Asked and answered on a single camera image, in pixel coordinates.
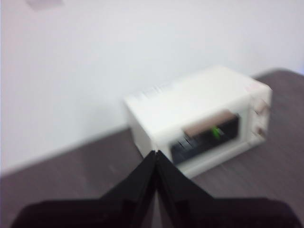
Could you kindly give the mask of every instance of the black plastic part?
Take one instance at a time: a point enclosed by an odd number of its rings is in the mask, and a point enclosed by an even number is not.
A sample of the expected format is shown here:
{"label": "black plastic part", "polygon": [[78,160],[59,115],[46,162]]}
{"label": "black plastic part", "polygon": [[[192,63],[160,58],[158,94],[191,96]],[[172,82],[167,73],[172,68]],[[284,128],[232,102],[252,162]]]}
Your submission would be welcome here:
{"label": "black plastic part", "polygon": [[100,199],[45,201],[25,207],[12,228],[138,228],[155,193],[155,152]]}
{"label": "black plastic part", "polygon": [[102,198],[30,205],[20,212],[12,227],[137,228],[142,224],[156,189],[177,228],[302,227],[290,207],[280,201],[211,197],[160,151],[150,152],[125,180]]}
{"label": "black plastic part", "polygon": [[157,189],[177,228],[300,228],[291,208],[266,198],[215,199],[157,153]]}

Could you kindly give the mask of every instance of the dark table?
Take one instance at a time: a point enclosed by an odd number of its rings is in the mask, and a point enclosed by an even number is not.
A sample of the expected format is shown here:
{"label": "dark table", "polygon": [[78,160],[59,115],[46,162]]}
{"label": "dark table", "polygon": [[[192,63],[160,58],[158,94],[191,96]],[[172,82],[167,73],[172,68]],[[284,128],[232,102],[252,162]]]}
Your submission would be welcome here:
{"label": "dark table", "polygon": [[[273,89],[268,139],[192,180],[214,197],[287,202],[304,224],[304,76],[287,70],[258,78]],[[142,160],[129,129],[1,178],[1,227],[27,204],[100,197]],[[152,227],[160,227],[155,201]]]}

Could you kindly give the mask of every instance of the wall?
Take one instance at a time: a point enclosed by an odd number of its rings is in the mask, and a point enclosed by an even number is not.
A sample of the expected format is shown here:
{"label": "wall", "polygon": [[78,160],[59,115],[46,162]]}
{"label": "wall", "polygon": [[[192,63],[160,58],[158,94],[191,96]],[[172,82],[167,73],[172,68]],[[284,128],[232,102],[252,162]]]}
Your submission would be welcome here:
{"label": "wall", "polygon": [[213,64],[304,66],[303,1],[1,1],[1,173],[126,126],[121,98]]}

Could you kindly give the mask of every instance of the black object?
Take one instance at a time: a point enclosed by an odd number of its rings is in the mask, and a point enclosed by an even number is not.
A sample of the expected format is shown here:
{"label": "black object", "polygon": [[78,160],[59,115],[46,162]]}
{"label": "black object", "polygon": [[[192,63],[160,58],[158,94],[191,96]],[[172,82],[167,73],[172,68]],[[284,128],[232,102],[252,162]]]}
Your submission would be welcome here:
{"label": "black object", "polygon": [[239,116],[236,115],[229,121],[214,126],[220,131],[219,137],[215,137],[213,129],[203,131],[193,137],[183,137],[171,146],[172,160],[179,164],[194,156],[201,154],[214,147],[220,146],[238,136]]}
{"label": "black object", "polygon": [[25,207],[12,228],[140,227],[158,190],[177,228],[301,228],[291,208],[264,198],[215,199],[162,154],[150,152],[100,199],[45,201]]}

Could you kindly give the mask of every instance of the white toaster oven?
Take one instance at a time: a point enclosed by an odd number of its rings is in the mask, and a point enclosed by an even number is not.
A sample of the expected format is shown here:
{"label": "white toaster oven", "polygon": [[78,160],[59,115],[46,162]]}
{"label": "white toaster oven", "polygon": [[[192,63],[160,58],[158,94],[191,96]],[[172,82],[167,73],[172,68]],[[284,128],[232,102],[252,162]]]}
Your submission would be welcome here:
{"label": "white toaster oven", "polygon": [[272,90],[222,66],[125,98],[143,156],[162,151],[193,177],[263,142]]}

